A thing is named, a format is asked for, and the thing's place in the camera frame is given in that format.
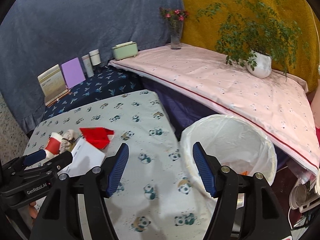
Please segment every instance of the white cloth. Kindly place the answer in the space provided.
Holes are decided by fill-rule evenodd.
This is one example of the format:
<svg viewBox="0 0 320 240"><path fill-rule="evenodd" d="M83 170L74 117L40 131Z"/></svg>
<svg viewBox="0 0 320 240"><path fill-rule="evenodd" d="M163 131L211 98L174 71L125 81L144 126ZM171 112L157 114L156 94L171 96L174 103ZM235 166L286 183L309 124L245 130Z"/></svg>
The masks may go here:
<svg viewBox="0 0 320 240"><path fill-rule="evenodd" d="M63 134L80 127L115 131L103 150L107 156L115 155L123 142L129 146L118 190L105 200L120 240L203 239L212 210L188 181L179 144L155 93L142 90L107 98L48 119L35 129L25 154L43 147L53 131ZM83 214L84 206L79 210Z"/></svg>

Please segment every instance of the white trash bin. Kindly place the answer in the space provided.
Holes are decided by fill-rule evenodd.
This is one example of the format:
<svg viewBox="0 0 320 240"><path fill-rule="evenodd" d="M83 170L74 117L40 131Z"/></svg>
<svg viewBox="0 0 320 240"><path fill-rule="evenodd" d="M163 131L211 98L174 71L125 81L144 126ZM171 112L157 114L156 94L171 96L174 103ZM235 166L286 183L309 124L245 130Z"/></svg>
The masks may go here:
<svg viewBox="0 0 320 240"><path fill-rule="evenodd" d="M192 156L192 147L200 142L208 155L217 157L239 174L252 176L261 172L272 185L276 176L277 156L273 143L265 133L241 118L214 114L187 127L181 136L181 157L191 184L208 197L208 207L214 210L216 199L204 189ZM239 194L237 208L244 205L244 194Z"/></svg>

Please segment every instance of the white flower pot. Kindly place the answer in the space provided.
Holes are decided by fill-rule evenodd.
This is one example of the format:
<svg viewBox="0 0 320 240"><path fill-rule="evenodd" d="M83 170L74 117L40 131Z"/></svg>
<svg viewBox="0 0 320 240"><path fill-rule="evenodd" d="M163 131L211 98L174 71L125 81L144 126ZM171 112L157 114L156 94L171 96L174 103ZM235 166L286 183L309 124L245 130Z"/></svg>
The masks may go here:
<svg viewBox="0 0 320 240"><path fill-rule="evenodd" d="M247 64L248 71L252 75L254 75L258 78L266 78L267 76L270 75L270 73L272 71L271 70L272 57L260 54L258 52L253 51L253 50L251 52L257 56L257 57L251 58L251 59L255 60L257 65L254 67L254 70L252 70L251 66L249 64Z"/></svg>

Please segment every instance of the pink bed sheet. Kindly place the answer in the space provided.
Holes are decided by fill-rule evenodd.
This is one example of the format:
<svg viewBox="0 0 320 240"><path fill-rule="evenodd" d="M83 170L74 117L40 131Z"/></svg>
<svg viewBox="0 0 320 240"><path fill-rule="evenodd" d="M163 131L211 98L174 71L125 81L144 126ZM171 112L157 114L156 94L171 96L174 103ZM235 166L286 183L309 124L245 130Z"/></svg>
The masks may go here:
<svg viewBox="0 0 320 240"><path fill-rule="evenodd" d="M111 65L162 83L221 114L260 127L302 167L318 173L320 148L305 90L272 72L265 79L225 64L225 55L183 44L140 51Z"/></svg>

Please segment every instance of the white paper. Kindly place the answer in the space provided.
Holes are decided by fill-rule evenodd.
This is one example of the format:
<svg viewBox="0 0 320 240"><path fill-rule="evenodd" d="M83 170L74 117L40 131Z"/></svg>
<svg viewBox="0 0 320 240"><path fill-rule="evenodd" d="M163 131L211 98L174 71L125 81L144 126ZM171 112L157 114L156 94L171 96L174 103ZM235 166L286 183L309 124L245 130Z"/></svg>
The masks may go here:
<svg viewBox="0 0 320 240"><path fill-rule="evenodd" d="M101 166L105 159L105 154L80 138L76 146L71 151L73 161L58 174L67 173L70 177L86 174L93 167Z"/></svg>

